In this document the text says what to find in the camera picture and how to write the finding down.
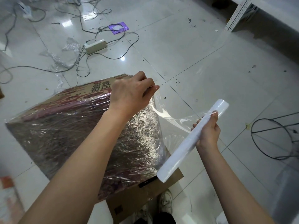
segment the sneaker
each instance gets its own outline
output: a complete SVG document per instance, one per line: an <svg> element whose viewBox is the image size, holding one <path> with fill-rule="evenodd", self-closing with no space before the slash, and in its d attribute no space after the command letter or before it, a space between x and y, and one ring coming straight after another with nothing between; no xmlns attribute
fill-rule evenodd
<svg viewBox="0 0 299 224"><path fill-rule="evenodd" d="M173 198L169 189L161 193L158 197L159 213L167 212L172 214Z"/></svg>
<svg viewBox="0 0 299 224"><path fill-rule="evenodd" d="M149 210L148 204L146 203L145 205L143 205L143 207L139 211L137 211L133 214L133 223L136 222L140 218L144 219L147 222L152 220L148 210Z"/></svg>

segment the hand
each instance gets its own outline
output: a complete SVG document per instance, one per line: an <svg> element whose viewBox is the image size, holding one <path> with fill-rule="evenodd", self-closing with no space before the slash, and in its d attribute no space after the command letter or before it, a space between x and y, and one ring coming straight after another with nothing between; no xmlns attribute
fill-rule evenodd
<svg viewBox="0 0 299 224"><path fill-rule="evenodd" d="M196 143L196 148L197 151L203 151L203 150L208 150L208 149L217 149L217 141L220 135L220 128L217 125L217 120L218 120L218 112L215 112L211 115L210 120L207 122L207 124L202 128L202 132L200 134L200 139ZM197 124L200 122L198 120L196 124L193 124L193 128L191 131L194 129L194 127L197 126Z"/></svg>
<svg viewBox="0 0 299 224"><path fill-rule="evenodd" d="M110 111L123 116L127 121L144 109L154 93L159 89L151 78L147 78L143 71L129 79L116 80L112 85L110 97Z"/></svg>

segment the plastic wrap roll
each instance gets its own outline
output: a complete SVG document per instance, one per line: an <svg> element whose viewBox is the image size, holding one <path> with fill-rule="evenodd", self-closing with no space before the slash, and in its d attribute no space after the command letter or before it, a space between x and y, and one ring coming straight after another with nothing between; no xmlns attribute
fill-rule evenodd
<svg viewBox="0 0 299 224"><path fill-rule="evenodd" d="M194 130L186 137L186 139L179 145L177 150L168 158L168 160L163 164L163 166L159 169L157 173L157 177L162 182L166 182L167 179L172 175L172 173L178 168L178 166L182 163L184 158L192 151L195 147L196 142L200 137L200 133L202 128L207 124L210 120L211 114L214 111L218 111L218 117L225 112L225 110L229 107L229 104L219 99L209 110L209 112L200 120L199 124L194 128Z"/></svg>

